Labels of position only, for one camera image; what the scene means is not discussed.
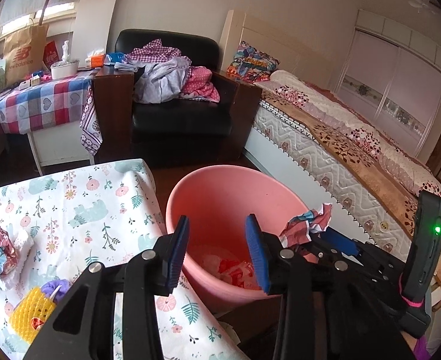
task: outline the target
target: checkered cloth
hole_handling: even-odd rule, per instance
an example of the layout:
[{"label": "checkered cloth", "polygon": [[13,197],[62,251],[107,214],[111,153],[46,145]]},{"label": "checkered cloth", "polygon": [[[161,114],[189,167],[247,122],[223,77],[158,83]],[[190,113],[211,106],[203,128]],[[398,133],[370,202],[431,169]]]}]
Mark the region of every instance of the checkered cloth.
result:
[{"label": "checkered cloth", "polygon": [[170,61],[176,56],[190,59],[186,56],[181,55],[181,51],[175,47],[164,47],[162,46],[162,40],[156,39],[152,42],[146,44],[143,48],[135,48],[130,54],[126,54],[126,62],[138,61],[144,63],[161,63]]},{"label": "checkered cloth", "polygon": [[30,131],[80,121],[85,149],[95,155],[102,135],[94,108],[92,83],[97,71],[48,81],[22,91],[0,94],[0,135]]}]

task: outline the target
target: pink rubber band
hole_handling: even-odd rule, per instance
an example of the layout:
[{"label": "pink rubber band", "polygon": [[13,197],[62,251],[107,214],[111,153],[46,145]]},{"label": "pink rubber band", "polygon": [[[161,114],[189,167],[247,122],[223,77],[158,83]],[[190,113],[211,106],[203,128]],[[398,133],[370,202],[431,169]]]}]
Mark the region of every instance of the pink rubber band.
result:
[{"label": "pink rubber band", "polygon": [[402,274],[400,274],[400,276],[399,276],[399,293],[400,293],[400,296],[402,297],[402,299],[404,299],[406,301],[406,303],[411,307],[421,307],[424,304],[424,300],[422,300],[419,303],[416,303],[416,302],[412,302],[411,300],[408,300],[407,298],[404,298],[402,296],[401,279],[402,279]]}]

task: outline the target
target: gray cloth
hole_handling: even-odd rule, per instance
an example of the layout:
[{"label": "gray cloth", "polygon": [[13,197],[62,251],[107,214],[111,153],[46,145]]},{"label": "gray cloth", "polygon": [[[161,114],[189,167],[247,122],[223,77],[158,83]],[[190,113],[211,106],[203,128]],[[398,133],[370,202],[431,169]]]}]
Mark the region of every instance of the gray cloth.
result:
[{"label": "gray cloth", "polygon": [[129,62],[145,68],[134,85],[136,103],[159,104],[172,100],[179,95],[188,78],[190,61],[183,57],[161,63]]}]

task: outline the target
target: nb logo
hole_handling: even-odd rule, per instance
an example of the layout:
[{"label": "nb logo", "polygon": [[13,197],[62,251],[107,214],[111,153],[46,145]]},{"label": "nb logo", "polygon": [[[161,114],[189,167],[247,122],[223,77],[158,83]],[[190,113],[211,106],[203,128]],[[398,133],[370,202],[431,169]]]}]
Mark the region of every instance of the nb logo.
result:
[{"label": "nb logo", "polygon": [[22,61],[23,59],[26,59],[29,56],[31,47],[22,47],[17,50],[16,56],[13,59],[13,62],[16,61]]}]

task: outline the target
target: ceiling fan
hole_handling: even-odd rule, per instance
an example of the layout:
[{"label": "ceiling fan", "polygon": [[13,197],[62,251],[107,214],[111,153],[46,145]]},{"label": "ceiling fan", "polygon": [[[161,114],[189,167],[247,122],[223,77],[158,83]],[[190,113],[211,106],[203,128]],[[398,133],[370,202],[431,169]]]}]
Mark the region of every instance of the ceiling fan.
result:
[{"label": "ceiling fan", "polygon": [[429,0],[409,0],[409,5],[411,7],[417,8],[417,13],[420,13],[421,10],[426,10],[433,13],[434,15],[437,14],[435,9],[433,9],[432,4],[429,3]]}]

